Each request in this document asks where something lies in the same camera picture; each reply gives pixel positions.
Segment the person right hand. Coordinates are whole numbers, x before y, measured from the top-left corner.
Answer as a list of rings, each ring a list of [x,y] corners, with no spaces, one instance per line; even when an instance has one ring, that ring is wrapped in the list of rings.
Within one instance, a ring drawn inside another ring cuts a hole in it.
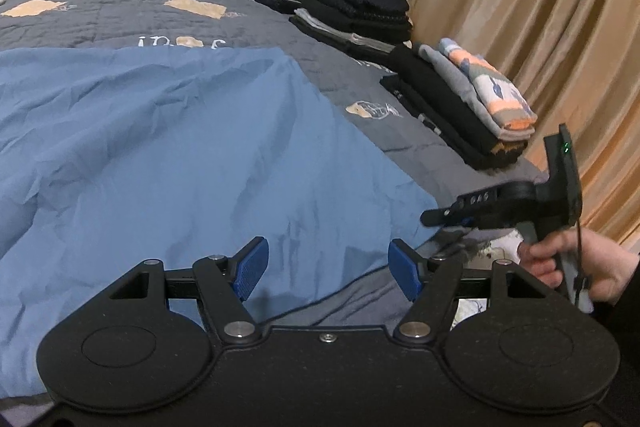
[[[518,245],[521,267],[551,288],[563,282],[554,258],[569,253],[579,255],[579,265],[591,281],[589,296],[600,303],[617,303],[639,266],[638,254],[588,229],[553,232],[538,243]]]

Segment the person right forearm black sleeve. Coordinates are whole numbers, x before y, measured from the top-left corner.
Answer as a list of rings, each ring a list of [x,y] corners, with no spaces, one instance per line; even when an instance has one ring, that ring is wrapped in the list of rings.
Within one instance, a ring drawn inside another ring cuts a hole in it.
[[[616,303],[595,303],[592,317],[614,337],[620,367],[604,406],[627,426],[639,425],[639,268]]]

